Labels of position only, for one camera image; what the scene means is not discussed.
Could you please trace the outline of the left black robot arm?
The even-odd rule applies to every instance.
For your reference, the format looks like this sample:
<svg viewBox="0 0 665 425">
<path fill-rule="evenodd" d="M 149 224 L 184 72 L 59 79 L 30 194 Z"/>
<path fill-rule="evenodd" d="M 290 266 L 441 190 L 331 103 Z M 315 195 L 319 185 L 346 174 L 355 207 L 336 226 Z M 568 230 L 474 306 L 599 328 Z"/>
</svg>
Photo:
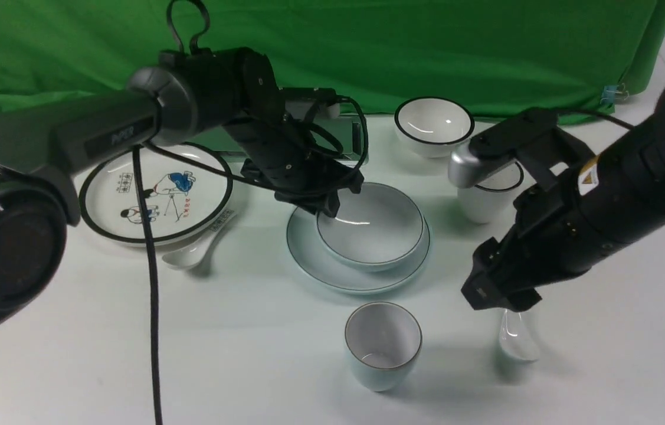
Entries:
<svg viewBox="0 0 665 425">
<path fill-rule="evenodd" d="M 338 191 L 361 191 L 359 166 L 314 148 L 292 119 L 270 60 L 250 48 L 165 50 L 127 88 L 0 113 L 0 324 L 53 279 L 78 225 L 73 178 L 137 145 L 162 149 L 213 128 L 247 155 L 242 180 L 278 201 L 333 217 Z"/>
</svg>

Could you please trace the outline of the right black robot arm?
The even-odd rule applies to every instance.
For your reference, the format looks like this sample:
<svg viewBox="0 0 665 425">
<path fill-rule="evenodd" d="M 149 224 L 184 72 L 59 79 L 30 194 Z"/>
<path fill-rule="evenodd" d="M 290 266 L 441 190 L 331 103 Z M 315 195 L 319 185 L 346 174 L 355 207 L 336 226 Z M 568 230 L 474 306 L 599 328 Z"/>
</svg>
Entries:
<svg viewBox="0 0 665 425">
<path fill-rule="evenodd" d="M 665 225 L 665 89 L 654 112 L 599 154 L 530 108 L 459 144 L 449 180 L 470 188 L 509 165 L 535 180 L 514 224 L 475 249 L 461 292 L 476 311 L 526 312 L 538 287 L 580 277 Z"/>
</svg>

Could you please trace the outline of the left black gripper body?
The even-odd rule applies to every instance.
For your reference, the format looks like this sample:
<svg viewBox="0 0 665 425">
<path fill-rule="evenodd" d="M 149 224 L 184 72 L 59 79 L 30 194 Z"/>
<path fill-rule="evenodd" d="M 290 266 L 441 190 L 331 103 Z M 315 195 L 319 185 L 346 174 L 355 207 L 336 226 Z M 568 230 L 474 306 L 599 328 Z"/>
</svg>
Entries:
<svg viewBox="0 0 665 425">
<path fill-rule="evenodd" d="M 364 178 L 361 164 L 339 162 L 339 142 L 314 119 L 329 100 L 343 102 L 346 97 L 327 89 L 314 97 L 305 89 L 293 95 L 302 103 L 302 117 L 287 110 L 283 89 L 235 89 L 232 118 L 222 126 L 247 155 L 243 181 L 273 191 L 276 200 L 307 213 L 335 217 L 339 191 L 360 193 Z"/>
</svg>

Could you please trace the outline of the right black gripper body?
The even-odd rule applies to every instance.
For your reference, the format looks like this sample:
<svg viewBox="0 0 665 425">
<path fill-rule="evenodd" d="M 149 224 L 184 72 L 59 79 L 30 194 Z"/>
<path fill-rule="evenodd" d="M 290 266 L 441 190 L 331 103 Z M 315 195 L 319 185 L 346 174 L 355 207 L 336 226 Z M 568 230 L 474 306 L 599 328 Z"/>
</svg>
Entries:
<svg viewBox="0 0 665 425">
<path fill-rule="evenodd" d="M 514 224 L 473 253 L 461 292 L 477 310 L 524 312 L 542 298 L 538 287 L 585 274 L 610 255 L 610 162 L 597 156 L 539 184 L 514 202 Z"/>
</svg>

